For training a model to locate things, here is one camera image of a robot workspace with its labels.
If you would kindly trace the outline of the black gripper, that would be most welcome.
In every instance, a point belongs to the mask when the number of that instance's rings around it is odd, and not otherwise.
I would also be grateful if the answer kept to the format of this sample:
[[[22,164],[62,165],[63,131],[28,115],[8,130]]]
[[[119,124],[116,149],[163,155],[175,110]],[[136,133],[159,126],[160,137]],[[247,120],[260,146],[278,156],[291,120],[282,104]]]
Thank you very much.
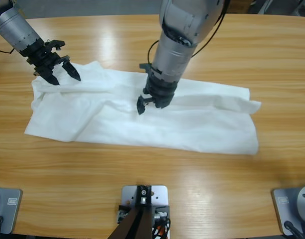
[[[154,103],[156,108],[167,107],[174,97],[175,90],[178,86],[177,82],[165,82],[163,79],[157,78],[153,73],[148,75],[143,94],[151,95],[144,98],[142,95],[138,97],[136,107],[139,115],[145,112],[145,106],[148,103]]]
[[[35,66],[35,72],[49,84],[55,86],[60,85],[57,78],[52,73],[54,66],[60,63],[63,63],[62,68],[69,76],[80,81],[80,75],[76,68],[70,63],[69,56],[60,57],[56,52],[52,52],[53,48],[60,50],[62,46],[65,46],[64,41],[35,41],[19,53],[23,57],[28,58],[27,62],[30,65]]]

